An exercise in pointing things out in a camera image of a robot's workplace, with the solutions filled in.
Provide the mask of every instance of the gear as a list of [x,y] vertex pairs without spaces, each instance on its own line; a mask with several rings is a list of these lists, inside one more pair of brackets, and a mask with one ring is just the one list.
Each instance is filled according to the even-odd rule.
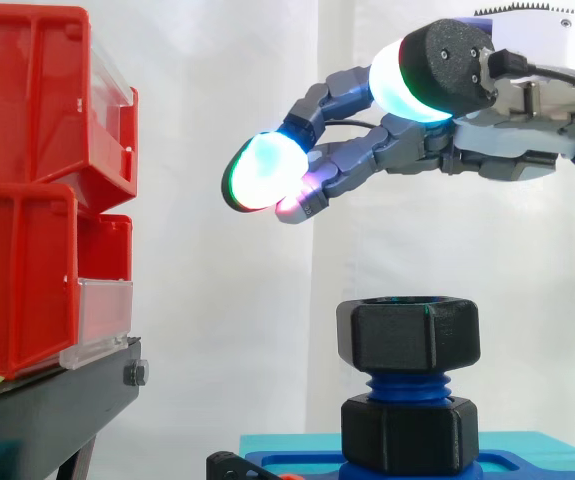
[[481,17],[485,15],[494,15],[497,13],[513,12],[514,10],[549,10],[552,12],[575,15],[575,10],[573,8],[550,7],[548,3],[513,2],[511,5],[476,10],[474,16]]

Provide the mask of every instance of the black hexagonal nut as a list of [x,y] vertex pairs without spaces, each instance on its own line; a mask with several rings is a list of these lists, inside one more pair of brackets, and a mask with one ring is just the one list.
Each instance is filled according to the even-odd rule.
[[433,373],[480,358],[478,308],[451,297],[384,297],[341,303],[338,353],[361,372]]
[[448,407],[386,404],[359,395],[341,410],[347,461],[392,476],[453,476],[478,457],[478,411],[470,400]]

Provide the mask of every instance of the red storage bin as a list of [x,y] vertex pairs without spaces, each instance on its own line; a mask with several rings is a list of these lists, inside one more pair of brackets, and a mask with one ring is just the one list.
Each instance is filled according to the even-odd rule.
[[0,185],[0,376],[126,346],[131,221],[78,215],[66,185]]
[[137,105],[83,9],[0,5],[0,183],[64,183],[92,213],[130,200]]

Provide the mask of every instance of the black clamp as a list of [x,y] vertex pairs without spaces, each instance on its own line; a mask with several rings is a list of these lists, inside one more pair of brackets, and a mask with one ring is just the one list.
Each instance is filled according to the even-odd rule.
[[281,478],[235,453],[217,452],[207,458],[207,480],[281,480]]

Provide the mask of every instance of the black cable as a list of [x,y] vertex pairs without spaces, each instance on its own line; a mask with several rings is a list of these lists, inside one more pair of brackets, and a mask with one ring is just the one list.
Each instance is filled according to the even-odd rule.
[[533,75],[540,75],[541,77],[551,78],[552,80],[560,80],[561,82],[575,85],[575,75],[569,73],[562,73],[549,68],[539,67],[538,65],[529,64],[529,72]]
[[363,128],[376,128],[377,125],[369,122],[362,122],[360,120],[327,120],[325,126],[333,127],[336,125],[345,125],[352,127],[363,127]]
[[539,75],[575,85],[575,75],[528,63],[526,57],[507,49],[492,53],[487,61],[487,66],[489,67],[489,76],[493,79]]

